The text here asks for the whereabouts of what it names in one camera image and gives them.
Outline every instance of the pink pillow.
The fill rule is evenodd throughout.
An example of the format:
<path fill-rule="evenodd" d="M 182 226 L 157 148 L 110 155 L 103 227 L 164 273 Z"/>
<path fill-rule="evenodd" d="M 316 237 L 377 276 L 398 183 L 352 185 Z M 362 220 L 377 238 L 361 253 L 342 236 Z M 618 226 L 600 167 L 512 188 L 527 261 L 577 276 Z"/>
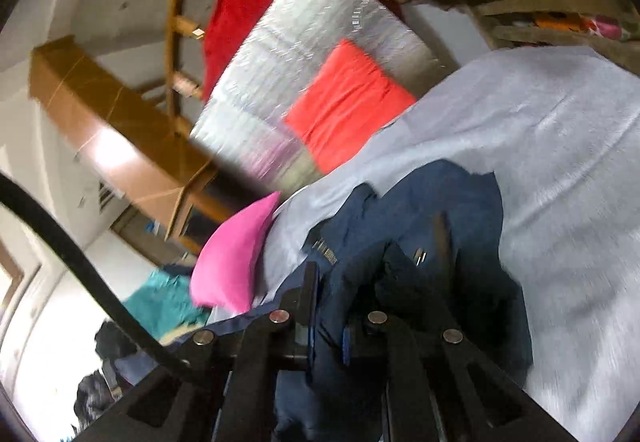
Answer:
<path fill-rule="evenodd" d="M 197 307 L 222 305 L 243 314 L 254 299 L 254 266 L 280 192 L 254 202 L 225 221 L 202 248 L 189 291 Z"/>

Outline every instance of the ladder rung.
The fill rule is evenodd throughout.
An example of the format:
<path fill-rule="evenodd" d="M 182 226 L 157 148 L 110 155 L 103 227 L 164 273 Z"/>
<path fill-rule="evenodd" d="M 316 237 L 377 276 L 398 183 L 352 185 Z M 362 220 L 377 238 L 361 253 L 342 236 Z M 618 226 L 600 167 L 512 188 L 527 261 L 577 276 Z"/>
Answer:
<path fill-rule="evenodd" d="M 174 31 L 187 38 L 201 40 L 204 38 L 204 29 L 184 16 L 176 15 L 174 18 Z"/>
<path fill-rule="evenodd" d="M 160 94 L 158 96 L 143 98 L 143 100 L 145 100 L 150 105 L 156 106 L 162 103 L 163 101 L 166 101 L 166 96 L 164 94 Z"/>
<path fill-rule="evenodd" d="M 193 125 L 191 122 L 183 117 L 182 115 L 176 115 L 175 118 L 175 130 L 180 133 L 183 137 L 189 139 L 191 135 L 191 129 L 193 129 Z"/>
<path fill-rule="evenodd" d="M 184 97 L 202 99 L 202 89 L 182 72 L 174 72 L 174 90 Z"/>

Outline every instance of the black cable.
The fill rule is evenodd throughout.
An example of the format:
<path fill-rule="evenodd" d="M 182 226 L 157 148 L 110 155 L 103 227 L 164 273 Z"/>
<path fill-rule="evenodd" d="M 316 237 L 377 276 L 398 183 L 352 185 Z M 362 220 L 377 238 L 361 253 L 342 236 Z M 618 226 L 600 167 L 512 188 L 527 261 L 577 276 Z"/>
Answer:
<path fill-rule="evenodd" d="M 31 195 L 0 173 L 0 204 L 12 211 L 43 239 L 69 270 L 78 278 L 104 311 L 124 333 L 158 364 L 181 380 L 201 385 L 198 374 L 169 353 L 127 311 L 111 292 L 82 249 L 66 234 L 59 223 Z"/>

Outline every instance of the coral pillow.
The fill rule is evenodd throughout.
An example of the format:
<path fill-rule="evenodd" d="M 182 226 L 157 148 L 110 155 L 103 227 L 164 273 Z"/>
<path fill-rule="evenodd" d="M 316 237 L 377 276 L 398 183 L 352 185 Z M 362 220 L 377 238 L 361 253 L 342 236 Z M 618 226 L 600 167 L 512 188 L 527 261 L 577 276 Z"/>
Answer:
<path fill-rule="evenodd" d="M 415 98 L 349 40 L 341 40 L 284 122 L 322 173 L 349 161 Z"/>
<path fill-rule="evenodd" d="M 280 193 L 254 202 L 225 221 L 198 257 L 189 287 L 198 307 L 222 307 L 243 314 L 254 299 L 254 266 L 278 206 Z"/>

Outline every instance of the dark clothing pile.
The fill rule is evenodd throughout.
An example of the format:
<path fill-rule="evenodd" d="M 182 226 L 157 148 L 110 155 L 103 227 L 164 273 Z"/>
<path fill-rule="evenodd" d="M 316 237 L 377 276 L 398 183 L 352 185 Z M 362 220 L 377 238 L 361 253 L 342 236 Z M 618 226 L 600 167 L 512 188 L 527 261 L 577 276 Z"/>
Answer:
<path fill-rule="evenodd" d="M 165 263 L 160 270 L 169 276 L 186 276 L 191 278 L 193 274 L 193 265 L 182 265 L 181 263 Z"/>
<path fill-rule="evenodd" d="M 74 412 L 78 417 L 79 431 L 98 419 L 112 404 L 113 397 L 100 372 L 83 377 L 78 384 Z"/>
<path fill-rule="evenodd" d="M 113 321 L 105 321 L 96 332 L 95 337 L 95 353 L 103 361 L 109 359 L 115 361 L 123 357 L 135 354 L 138 351 L 137 346 L 133 343 L 125 333 L 120 330 Z"/>
<path fill-rule="evenodd" d="M 453 277 L 442 260 L 442 228 L 436 223 L 444 223 L 447 231 L 444 251 Z M 501 231 L 502 199 L 493 174 L 473 175 L 452 162 L 436 161 L 414 170 L 382 197 L 361 184 L 332 218 L 312 229 L 305 262 L 273 302 L 207 328 L 218 335 L 244 329 L 276 309 L 284 292 L 301 286 L 306 262 L 316 262 L 321 285 L 313 381 L 309 385 L 302 373 L 280 372 L 276 436 L 287 442 L 376 442 L 382 383 L 342 363 L 348 316 L 379 309 L 413 329 L 426 329 L 424 303 L 437 293 L 465 335 L 524 384 L 532 363 L 529 327 L 522 289 L 498 259 Z M 153 367 L 143 355 L 117 365 L 133 382 Z"/>

